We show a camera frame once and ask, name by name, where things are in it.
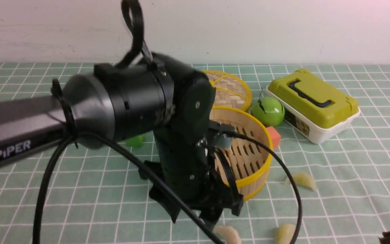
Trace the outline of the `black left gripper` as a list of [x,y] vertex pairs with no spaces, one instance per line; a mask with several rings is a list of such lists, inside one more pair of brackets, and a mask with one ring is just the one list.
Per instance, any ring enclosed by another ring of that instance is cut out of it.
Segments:
[[223,149],[212,146],[214,132],[209,129],[194,143],[176,132],[153,132],[159,161],[145,161],[164,183],[189,207],[198,210],[209,230],[217,224],[224,209],[239,216],[244,196],[237,190],[235,176]]

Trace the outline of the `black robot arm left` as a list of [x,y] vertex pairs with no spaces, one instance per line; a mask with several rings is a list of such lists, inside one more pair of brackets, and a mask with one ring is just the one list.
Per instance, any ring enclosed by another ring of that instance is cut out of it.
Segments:
[[[224,209],[238,216],[243,195],[224,154],[217,148],[229,125],[210,120],[216,90],[206,74],[163,54],[120,67],[96,64],[61,88],[54,79],[49,96],[0,102],[0,168],[57,146],[40,197],[65,147],[108,145],[150,180],[150,198],[176,221],[180,211],[212,230]],[[226,166],[229,184],[215,167]]]

